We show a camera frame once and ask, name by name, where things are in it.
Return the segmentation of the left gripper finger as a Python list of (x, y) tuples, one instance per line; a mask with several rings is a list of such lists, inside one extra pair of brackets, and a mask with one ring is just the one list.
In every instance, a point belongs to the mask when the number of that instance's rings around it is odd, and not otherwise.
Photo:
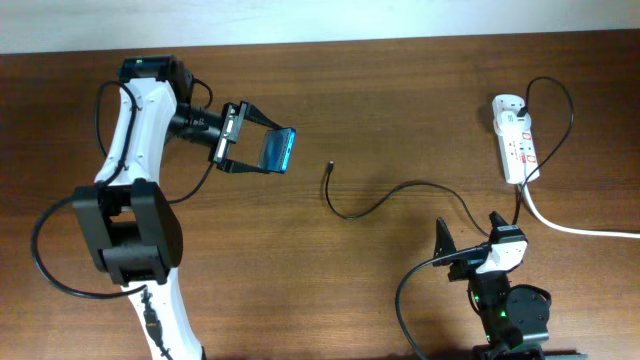
[(269, 119), (263, 112), (261, 112), (254, 104), (243, 101), (242, 107), (244, 108), (245, 120), (261, 125), (263, 127), (272, 130), (281, 130), (282, 126)]
[(269, 174), (269, 173), (279, 172), (277, 168), (269, 168), (266, 165), (261, 165), (261, 164), (250, 165), (250, 164), (232, 160), (232, 159), (222, 160), (220, 163), (217, 164), (217, 168), (229, 174), (239, 174), (239, 173)]

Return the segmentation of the blue Galaxy smartphone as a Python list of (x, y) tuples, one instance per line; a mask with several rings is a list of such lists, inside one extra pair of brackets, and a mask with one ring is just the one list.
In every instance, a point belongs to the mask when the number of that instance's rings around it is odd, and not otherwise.
[(295, 139), (294, 128), (267, 131), (258, 167), (267, 172), (284, 174), (288, 169)]

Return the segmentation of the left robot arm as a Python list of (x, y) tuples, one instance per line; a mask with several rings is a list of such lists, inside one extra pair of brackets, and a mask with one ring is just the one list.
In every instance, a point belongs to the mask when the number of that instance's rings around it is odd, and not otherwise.
[(121, 105), (114, 137), (93, 185), (73, 208), (96, 268), (120, 286), (155, 359), (206, 356), (188, 320), (179, 285), (183, 234), (160, 187), (165, 142), (175, 136), (209, 148), (226, 173), (280, 173), (296, 131), (248, 102), (213, 113), (192, 103), (196, 79), (172, 55), (131, 57), (118, 71)]

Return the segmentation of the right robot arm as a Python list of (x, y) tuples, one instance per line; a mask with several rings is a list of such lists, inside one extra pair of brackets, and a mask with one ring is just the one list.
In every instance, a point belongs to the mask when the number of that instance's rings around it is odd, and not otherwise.
[(451, 282), (465, 281), (467, 295), (480, 317), (487, 343), (472, 349), (475, 359), (585, 359), (577, 351), (546, 352), (551, 294), (539, 287), (513, 285), (510, 272), (524, 259), (528, 240), (516, 225), (497, 212), (489, 215), (488, 240), (458, 250), (442, 218), (436, 220), (436, 266), (449, 268)]

